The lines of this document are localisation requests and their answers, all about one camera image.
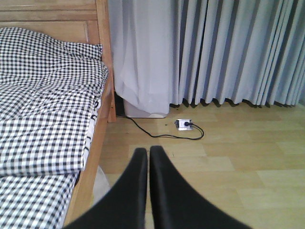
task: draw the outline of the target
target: wooden bed frame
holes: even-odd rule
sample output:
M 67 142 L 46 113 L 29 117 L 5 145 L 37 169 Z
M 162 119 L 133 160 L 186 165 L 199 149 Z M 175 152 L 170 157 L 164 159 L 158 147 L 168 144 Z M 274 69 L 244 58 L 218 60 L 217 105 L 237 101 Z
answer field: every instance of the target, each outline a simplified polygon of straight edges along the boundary
M 1 0 L 0 28 L 22 27 L 58 40 L 103 44 L 102 60 L 109 69 L 86 169 L 73 190 L 65 225 L 87 211 L 102 151 L 107 121 L 115 122 L 113 65 L 107 0 Z

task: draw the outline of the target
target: curtain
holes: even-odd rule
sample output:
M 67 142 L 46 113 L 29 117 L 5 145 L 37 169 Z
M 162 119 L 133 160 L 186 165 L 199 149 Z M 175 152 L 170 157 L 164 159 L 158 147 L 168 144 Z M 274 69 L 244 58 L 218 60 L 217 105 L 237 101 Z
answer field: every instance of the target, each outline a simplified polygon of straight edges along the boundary
M 305 0 L 111 0 L 117 93 L 149 113 L 183 99 L 295 105 Z
M 172 97 L 172 3 L 110 0 L 115 91 L 141 111 L 168 114 Z

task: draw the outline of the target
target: checkered sheet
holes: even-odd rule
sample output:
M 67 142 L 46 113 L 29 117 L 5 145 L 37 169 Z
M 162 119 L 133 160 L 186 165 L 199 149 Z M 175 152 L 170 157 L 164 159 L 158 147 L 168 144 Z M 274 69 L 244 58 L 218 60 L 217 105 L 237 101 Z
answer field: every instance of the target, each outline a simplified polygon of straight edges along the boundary
M 0 178 L 1 229 L 59 229 L 77 173 Z
M 78 172 L 108 76 L 102 47 L 0 29 L 0 176 Z

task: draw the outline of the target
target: power cord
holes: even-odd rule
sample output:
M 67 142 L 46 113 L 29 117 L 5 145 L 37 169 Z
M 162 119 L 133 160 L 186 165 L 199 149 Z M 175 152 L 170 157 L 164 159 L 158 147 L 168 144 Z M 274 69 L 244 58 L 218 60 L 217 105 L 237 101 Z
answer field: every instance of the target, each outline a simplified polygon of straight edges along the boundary
M 142 127 L 139 126 L 139 124 L 136 123 L 136 121 L 134 121 L 132 118 L 127 117 L 127 116 L 117 116 L 118 118 L 127 118 L 133 121 L 133 123 L 139 128 L 141 129 L 143 132 L 145 132 L 146 134 L 148 134 L 150 137 L 168 137 L 168 138 L 177 138 L 177 139 L 187 139 L 187 140 L 199 140 L 201 138 L 203 138 L 204 136 L 204 131 L 202 128 L 200 128 L 199 126 L 195 125 L 194 123 L 189 123 L 189 122 L 185 122 L 184 125 L 185 126 L 192 126 L 195 129 L 199 130 L 201 136 L 200 137 L 195 137 L 195 138 L 191 138 L 191 137 L 180 137 L 180 136 L 175 136 L 175 135 L 168 135 L 168 134 L 163 134 L 163 135 L 152 135 L 151 133 L 149 133 L 148 131 L 144 130 Z

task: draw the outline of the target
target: laminate floor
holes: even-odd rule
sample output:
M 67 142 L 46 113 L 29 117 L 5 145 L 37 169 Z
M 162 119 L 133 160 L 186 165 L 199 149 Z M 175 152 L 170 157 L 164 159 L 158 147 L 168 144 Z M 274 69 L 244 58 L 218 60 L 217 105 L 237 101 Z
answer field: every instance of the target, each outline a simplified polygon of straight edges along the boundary
M 254 229 L 305 228 L 305 107 L 247 103 L 170 108 L 164 119 L 136 119 L 154 135 L 196 137 L 174 121 L 205 130 L 199 141 L 151 138 L 132 121 L 108 124 L 100 159 L 111 185 L 135 148 L 162 145 L 182 176 L 205 198 Z M 146 228 L 153 229 L 148 197 Z

